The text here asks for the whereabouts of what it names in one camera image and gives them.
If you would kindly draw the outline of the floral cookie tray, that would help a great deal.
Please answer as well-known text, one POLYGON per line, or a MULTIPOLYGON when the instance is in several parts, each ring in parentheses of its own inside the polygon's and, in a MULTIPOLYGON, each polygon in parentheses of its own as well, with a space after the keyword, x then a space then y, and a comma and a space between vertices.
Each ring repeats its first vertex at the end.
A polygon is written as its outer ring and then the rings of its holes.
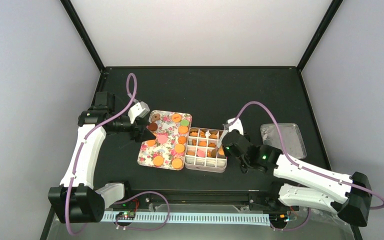
POLYGON ((189 113, 153 110, 147 128, 155 139, 141 144, 137 163, 144 167, 182 170, 192 119, 189 113))

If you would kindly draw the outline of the pink divided cookie tin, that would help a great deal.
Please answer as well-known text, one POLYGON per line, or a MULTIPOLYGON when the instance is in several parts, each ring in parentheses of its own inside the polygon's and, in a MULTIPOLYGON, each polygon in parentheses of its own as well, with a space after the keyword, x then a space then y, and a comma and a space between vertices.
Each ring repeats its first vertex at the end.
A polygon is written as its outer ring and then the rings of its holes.
POLYGON ((223 173, 227 168, 227 157, 222 147, 216 150, 219 129, 192 127, 186 144, 185 167, 189 170, 223 173), (197 150, 206 152, 206 157, 198 157, 197 150))

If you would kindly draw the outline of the metal tongs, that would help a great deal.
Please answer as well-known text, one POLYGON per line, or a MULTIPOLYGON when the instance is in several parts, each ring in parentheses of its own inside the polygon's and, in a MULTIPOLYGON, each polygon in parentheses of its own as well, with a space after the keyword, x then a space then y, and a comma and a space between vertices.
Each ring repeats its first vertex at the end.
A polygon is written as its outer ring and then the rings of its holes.
POLYGON ((215 149, 218 150, 220 148, 223 147, 222 145, 222 141, 223 141, 223 138, 226 136, 226 134, 229 132, 228 129, 224 129, 223 131, 221 131, 219 134, 218 134, 218 140, 217 140, 217 143, 216 143, 216 147, 215 149))

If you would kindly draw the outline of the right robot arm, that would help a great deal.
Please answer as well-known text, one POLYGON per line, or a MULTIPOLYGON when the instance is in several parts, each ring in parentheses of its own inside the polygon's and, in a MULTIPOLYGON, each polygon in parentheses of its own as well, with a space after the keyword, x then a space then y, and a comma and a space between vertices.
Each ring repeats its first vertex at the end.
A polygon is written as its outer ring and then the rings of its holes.
POLYGON ((282 205, 324 210, 357 227, 368 225, 372 201, 369 178, 356 171, 352 175, 329 171, 270 145, 254 145, 237 129, 223 132, 220 145, 228 158, 237 159, 243 170, 255 169, 283 183, 266 193, 265 204, 273 210, 282 205))

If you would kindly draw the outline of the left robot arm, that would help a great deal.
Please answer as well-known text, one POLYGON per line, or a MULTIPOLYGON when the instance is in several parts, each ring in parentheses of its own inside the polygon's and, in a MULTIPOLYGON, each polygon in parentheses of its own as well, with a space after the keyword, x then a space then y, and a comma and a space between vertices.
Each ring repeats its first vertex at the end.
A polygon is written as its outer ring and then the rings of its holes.
POLYGON ((94 104, 78 117, 77 140, 69 167, 59 186, 48 192, 48 200, 64 224, 98 223, 104 212, 126 196, 126 181, 94 188, 94 173, 100 149, 108 133, 128 133, 137 143, 154 140, 145 119, 149 106, 134 99, 122 113, 115 113, 115 95, 98 92, 94 104))

